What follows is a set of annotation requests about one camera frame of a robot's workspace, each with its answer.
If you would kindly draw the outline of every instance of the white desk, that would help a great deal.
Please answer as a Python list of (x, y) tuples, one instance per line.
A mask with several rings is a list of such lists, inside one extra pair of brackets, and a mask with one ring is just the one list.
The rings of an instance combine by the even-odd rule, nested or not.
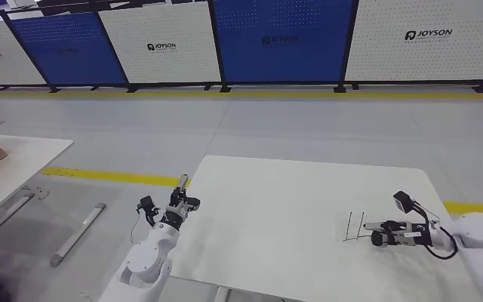
[(334, 235), (351, 211), (422, 222), (396, 208), (399, 190), (450, 220), (418, 169), (206, 156), (188, 188), (202, 204), (181, 227), (171, 275), (307, 302), (481, 301), (459, 256)]
[(8, 154), (0, 161), (0, 202), (9, 199), (72, 143), (71, 140), (0, 135), (0, 148)]
[[(8, 156), (0, 160), (0, 204), (7, 201), (30, 178), (39, 173), (63, 151), (73, 144), (71, 140), (55, 140), (37, 137), (11, 137), (0, 135), (0, 147)], [(26, 193), (17, 200), (2, 217), (2, 225), (11, 215), (28, 202), (35, 194)], [(77, 230), (52, 257), (51, 265), (56, 267), (70, 251), (97, 215), (106, 207), (99, 204), (88, 215), (80, 230)]]

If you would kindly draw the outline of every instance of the yellow floor stripe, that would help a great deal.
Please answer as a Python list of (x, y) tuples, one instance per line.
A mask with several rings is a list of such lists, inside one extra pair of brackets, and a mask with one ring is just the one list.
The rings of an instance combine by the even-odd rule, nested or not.
[[(142, 183), (153, 186), (176, 186), (178, 183), (178, 177), (69, 169), (59, 167), (45, 168), (44, 170), (42, 170), (42, 174), (62, 177), (84, 178), (90, 180), (116, 181), (122, 183)], [(443, 202), (443, 204), (445, 205), (446, 210), (449, 214), (461, 215), (470, 212), (483, 212), (483, 204), (452, 201)]]
[(483, 212), (483, 204), (464, 202), (443, 202), (450, 214), (466, 214), (470, 212)]
[(228, 94), (210, 91), (139, 91), (134, 94), (125, 92), (68, 92), (61, 91), (56, 94), (49, 94), (47, 91), (3, 91), (0, 97), (35, 97), (35, 98), (102, 98), (102, 97), (267, 97), (267, 98), (404, 98), (404, 99), (466, 99), (481, 100), (483, 94), (437, 94), (437, 93), (364, 93), (348, 92), (346, 94), (335, 94), (333, 92), (243, 92), (233, 91)]
[(129, 174), (95, 170), (80, 170), (57, 167), (45, 168), (44, 170), (42, 170), (42, 174), (84, 178), (91, 180), (117, 181), (122, 183), (143, 183), (153, 186), (176, 186), (178, 184), (178, 177)]

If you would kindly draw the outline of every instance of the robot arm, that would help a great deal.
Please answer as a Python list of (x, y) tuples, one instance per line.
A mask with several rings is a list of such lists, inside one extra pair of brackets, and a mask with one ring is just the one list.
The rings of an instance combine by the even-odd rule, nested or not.
[[(480, 295), (483, 297), (483, 214), (465, 214), (446, 226), (437, 220), (429, 221), (423, 207), (400, 191), (394, 196), (397, 207), (404, 213), (415, 211), (423, 216), (424, 223), (388, 220), (382, 223), (366, 223), (364, 228), (372, 230), (371, 242), (375, 246), (422, 245), (438, 259), (448, 260), (460, 253), (466, 271), (471, 276)], [(440, 256), (431, 248), (450, 251), (448, 256)]]
[[(172, 268), (168, 253), (176, 246), (181, 224), (187, 219), (188, 213), (198, 210), (200, 206), (198, 199), (186, 196), (187, 182), (188, 176), (182, 175), (158, 223), (154, 221), (154, 216), (158, 214), (159, 208), (154, 206), (151, 196), (141, 199), (136, 211), (140, 214), (140, 210), (144, 210), (152, 229), (146, 240), (138, 242), (129, 251), (99, 302), (156, 302), (159, 299)], [(143, 282), (143, 286), (131, 284), (133, 275)]]

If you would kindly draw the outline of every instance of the gray floor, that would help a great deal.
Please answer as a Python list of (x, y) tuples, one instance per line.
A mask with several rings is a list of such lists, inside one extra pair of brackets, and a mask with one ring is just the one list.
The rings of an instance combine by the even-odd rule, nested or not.
[[(472, 93), (468, 88), (429, 92), (455, 91)], [(483, 102), (477, 100), (350, 94), (322, 99), (0, 97), (0, 120), (5, 120), (0, 134), (75, 141), (56, 166), (193, 175), (203, 156), (211, 154), (421, 168), (442, 200), (460, 202), (483, 202), (478, 190), (482, 116)], [(18, 301), (89, 301), (79, 292), (96, 300), (131, 246), (139, 198), (152, 194), (163, 204), (171, 192), (47, 176), (35, 177), (31, 185), (51, 195), (30, 202), (0, 228), (0, 276)], [(105, 202), (107, 211), (64, 263), (51, 269), (50, 256), (98, 202)], [(147, 230), (141, 221), (135, 240)], [(209, 285), (170, 279), (162, 300), (211, 302), (213, 294)], [(271, 300), (278, 298), (232, 296), (232, 301)]]

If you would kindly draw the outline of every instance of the wall partition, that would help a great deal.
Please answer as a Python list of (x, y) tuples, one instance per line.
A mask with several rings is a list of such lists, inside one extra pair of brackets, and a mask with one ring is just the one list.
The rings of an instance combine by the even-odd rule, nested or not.
[(220, 81), (207, 2), (99, 14), (130, 83)]
[(352, 0), (214, 0), (226, 80), (337, 82)]
[(0, 84), (45, 84), (44, 79), (5, 22), (0, 22)]
[(95, 13), (11, 21), (53, 85), (123, 85), (125, 79)]
[(483, 1), (360, 0), (347, 81), (483, 79)]

